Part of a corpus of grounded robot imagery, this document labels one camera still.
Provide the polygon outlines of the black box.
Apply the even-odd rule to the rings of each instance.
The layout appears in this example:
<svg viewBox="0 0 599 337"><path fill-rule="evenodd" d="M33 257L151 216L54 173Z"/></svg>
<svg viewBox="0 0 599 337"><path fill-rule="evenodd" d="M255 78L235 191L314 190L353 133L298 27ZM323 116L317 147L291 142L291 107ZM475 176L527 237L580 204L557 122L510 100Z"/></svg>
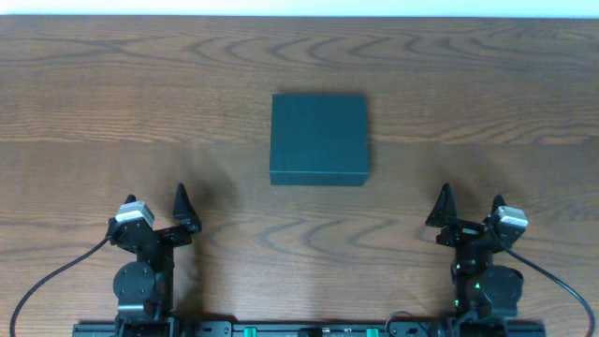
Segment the black box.
<svg viewBox="0 0 599 337"><path fill-rule="evenodd" d="M365 96L272 96L272 185L361 186L369 175Z"/></svg>

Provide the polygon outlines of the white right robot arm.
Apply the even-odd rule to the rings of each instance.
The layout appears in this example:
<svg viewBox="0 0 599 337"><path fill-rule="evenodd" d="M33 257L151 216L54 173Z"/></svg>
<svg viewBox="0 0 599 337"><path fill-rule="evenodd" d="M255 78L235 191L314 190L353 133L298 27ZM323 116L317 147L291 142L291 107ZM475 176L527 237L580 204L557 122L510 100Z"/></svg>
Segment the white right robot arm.
<svg viewBox="0 0 599 337"><path fill-rule="evenodd" d="M523 276L493 263L493 256L511 248L525 232L523 210L508 206L498 195L480 222L459 218L453 191L442 186L425 225L438 227L436 242L455 252L450 267L456 313L429 329L430 336L505 336L507 320L518 314Z"/></svg>

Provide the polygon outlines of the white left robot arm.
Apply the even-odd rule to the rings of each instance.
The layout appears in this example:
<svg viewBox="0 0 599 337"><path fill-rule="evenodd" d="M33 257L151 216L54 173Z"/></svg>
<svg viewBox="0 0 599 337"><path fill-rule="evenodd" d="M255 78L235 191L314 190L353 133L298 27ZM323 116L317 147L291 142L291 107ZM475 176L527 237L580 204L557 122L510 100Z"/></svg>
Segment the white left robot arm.
<svg viewBox="0 0 599 337"><path fill-rule="evenodd" d="M136 256L121 267L112 282L118 300L114 319L118 336L171 336L173 334L174 250L192 243L201 221L179 183L175 192L174 227L155 229L146 202L129 195L108 220L110 244Z"/></svg>

